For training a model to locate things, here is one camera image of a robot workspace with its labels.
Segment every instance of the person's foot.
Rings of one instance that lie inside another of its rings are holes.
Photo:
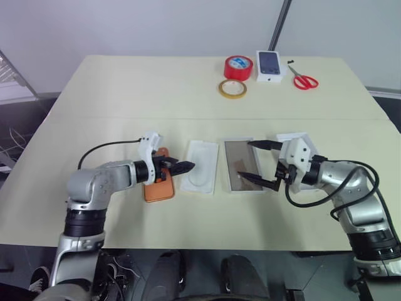
[[[41,293],[49,287],[50,272],[46,267],[39,267],[33,271],[28,290]]]

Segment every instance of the red tape roll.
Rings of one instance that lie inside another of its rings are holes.
[[[224,76],[230,80],[247,80],[251,76],[253,62],[242,55],[233,55],[226,59]]]

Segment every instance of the white bracket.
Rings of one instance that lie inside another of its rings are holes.
[[[139,157],[145,161],[148,167],[148,179],[144,182],[145,185],[151,185],[155,182],[156,170],[152,160],[152,152],[157,151],[162,144],[163,136],[160,136],[154,130],[148,131],[141,138],[138,148]]]
[[[290,185],[293,193],[300,192],[301,181],[310,166],[309,157],[311,149],[302,138],[284,141],[281,147],[279,161],[288,168],[289,165],[296,167],[294,183]]]

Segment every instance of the white wall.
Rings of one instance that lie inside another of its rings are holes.
[[[37,93],[59,92],[103,55],[254,55],[283,0],[10,0],[0,49]]]
[[[401,0],[294,0],[277,50],[341,57],[365,86],[400,91]]]

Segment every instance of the scissors handle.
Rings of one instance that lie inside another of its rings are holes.
[[[294,77],[294,85],[301,90],[314,89],[319,85],[319,82],[313,77],[306,75],[298,75]]]

